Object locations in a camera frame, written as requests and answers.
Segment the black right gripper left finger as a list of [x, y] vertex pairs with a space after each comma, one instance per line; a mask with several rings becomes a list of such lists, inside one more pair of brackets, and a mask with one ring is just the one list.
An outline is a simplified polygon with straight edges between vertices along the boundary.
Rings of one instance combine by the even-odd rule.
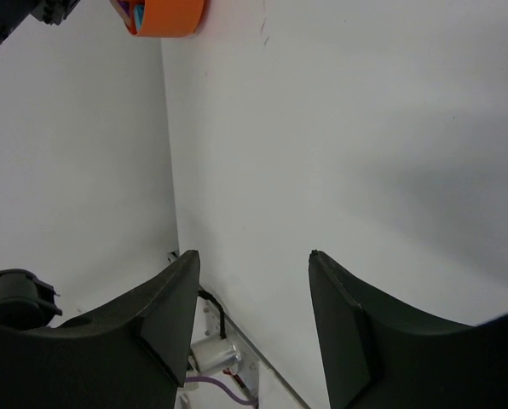
[[172, 408], [184, 384], [200, 258], [65, 323], [0, 325], [0, 408]]

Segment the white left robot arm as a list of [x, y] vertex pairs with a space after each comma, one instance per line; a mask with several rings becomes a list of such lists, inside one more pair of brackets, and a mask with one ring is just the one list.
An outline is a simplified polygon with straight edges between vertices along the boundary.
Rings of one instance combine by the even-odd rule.
[[[0, 46], [28, 16], [59, 25], [76, 8], [71, 0], [0, 0]], [[0, 325], [19, 331], [45, 327], [62, 311], [53, 286], [24, 269], [0, 271]]]

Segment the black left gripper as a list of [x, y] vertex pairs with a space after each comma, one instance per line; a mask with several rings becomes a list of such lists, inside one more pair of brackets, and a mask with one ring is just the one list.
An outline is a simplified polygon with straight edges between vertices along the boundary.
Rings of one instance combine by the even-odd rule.
[[46, 25], [60, 25], [78, 3], [79, 0], [0, 0], [0, 46], [28, 16]]

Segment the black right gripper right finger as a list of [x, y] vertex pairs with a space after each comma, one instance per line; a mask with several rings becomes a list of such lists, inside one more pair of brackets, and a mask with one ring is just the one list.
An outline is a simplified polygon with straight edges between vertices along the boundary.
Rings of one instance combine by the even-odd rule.
[[508, 314], [464, 325], [355, 277], [322, 251], [309, 286], [333, 408], [508, 408]]

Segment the purple rounded flower lego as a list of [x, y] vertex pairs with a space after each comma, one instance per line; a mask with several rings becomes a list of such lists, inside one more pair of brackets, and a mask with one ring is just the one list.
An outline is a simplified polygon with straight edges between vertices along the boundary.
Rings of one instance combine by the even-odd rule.
[[129, 1], [121, 1], [121, 0], [110, 0], [110, 4], [113, 6], [114, 10], [120, 16], [120, 18], [124, 21], [130, 20], [131, 12], [130, 12], [130, 2]]

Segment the teal 2x4 lego brick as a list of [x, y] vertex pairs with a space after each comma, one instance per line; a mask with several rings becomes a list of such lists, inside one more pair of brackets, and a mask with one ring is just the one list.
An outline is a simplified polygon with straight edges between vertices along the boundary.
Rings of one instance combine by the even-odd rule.
[[144, 8], [145, 6], [143, 4], [136, 4], [133, 8], [133, 17], [137, 32], [140, 31], [142, 27], [144, 18]]

